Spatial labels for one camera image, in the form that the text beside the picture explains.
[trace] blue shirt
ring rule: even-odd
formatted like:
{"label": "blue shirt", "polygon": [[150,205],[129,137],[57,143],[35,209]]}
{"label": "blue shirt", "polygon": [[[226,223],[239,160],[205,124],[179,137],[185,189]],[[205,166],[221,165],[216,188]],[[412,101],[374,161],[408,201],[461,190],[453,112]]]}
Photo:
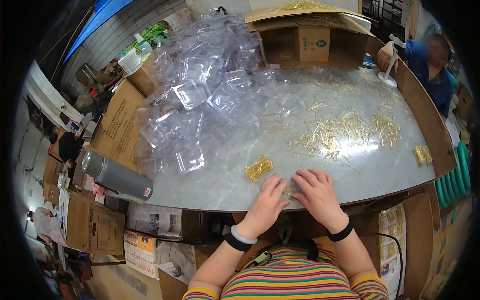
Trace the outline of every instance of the blue shirt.
{"label": "blue shirt", "polygon": [[430,95],[437,110],[447,118],[450,101],[453,96],[453,83],[450,79],[450,72],[443,68],[437,77],[430,81],[428,80],[428,48],[427,45],[421,42],[407,41],[405,60],[408,60],[408,67]]}

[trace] green logo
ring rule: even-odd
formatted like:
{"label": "green logo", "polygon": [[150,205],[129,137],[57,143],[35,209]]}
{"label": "green logo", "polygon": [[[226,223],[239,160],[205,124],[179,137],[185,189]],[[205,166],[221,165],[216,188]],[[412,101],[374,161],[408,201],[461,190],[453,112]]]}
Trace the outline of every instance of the green logo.
{"label": "green logo", "polygon": [[325,42],[324,40],[319,40],[318,42],[315,43],[318,47],[320,48],[323,48],[327,45],[327,42]]}

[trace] newspaper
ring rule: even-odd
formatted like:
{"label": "newspaper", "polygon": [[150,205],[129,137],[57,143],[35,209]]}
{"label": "newspaper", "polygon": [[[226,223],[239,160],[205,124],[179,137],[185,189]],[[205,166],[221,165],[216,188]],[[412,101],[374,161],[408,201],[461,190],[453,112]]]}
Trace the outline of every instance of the newspaper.
{"label": "newspaper", "polygon": [[[405,283],[405,267],[407,262],[407,225],[403,204],[383,211],[378,220],[380,233],[395,237],[400,243],[403,256],[402,285],[399,295],[403,294]],[[389,237],[380,237],[381,276],[387,286],[388,298],[394,300],[400,280],[400,255],[396,242]]]}
{"label": "newspaper", "polygon": [[156,257],[155,238],[126,230],[123,233],[123,245],[127,266],[152,278],[160,279],[158,268],[153,264]]}
{"label": "newspaper", "polygon": [[127,228],[167,239],[179,240],[181,209],[130,203]]}
{"label": "newspaper", "polygon": [[186,244],[161,242],[156,249],[154,265],[188,285],[197,271],[195,247]]}
{"label": "newspaper", "polygon": [[57,210],[57,223],[60,227],[63,239],[67,241],[67,220],[68,220],[68,204],[70,202],[70,194],[65,188],[60,189],[59,205]]}

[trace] striped shirt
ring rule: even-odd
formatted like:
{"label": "striped shirt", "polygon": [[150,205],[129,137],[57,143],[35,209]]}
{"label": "striped shirt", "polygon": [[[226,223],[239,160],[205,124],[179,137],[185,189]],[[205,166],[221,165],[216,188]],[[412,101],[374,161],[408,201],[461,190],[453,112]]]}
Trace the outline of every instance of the striped shirt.
{"label": "striped shirt", "polygon": [[221,296],[208,288],[192,288],[183,299],[388,299],[386,286],[378,276],[366,275],[350,284],[322,253],[317,262],[307,260],[307,252],[291,248],[271,253],[272,259],[263,265],[248,263],[228,281]]}

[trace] gray thermos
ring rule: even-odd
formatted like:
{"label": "gray thermos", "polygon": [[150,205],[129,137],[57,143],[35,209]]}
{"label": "gray thermos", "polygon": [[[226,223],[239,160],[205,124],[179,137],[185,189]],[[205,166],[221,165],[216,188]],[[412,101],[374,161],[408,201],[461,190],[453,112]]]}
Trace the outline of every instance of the gray thermos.
{"label": "gray thermos", "polygon": [[82,161],[82,170],[96,182],[138,199],[148,200],[153,193],[153,182],[117,163],[89,150]]}

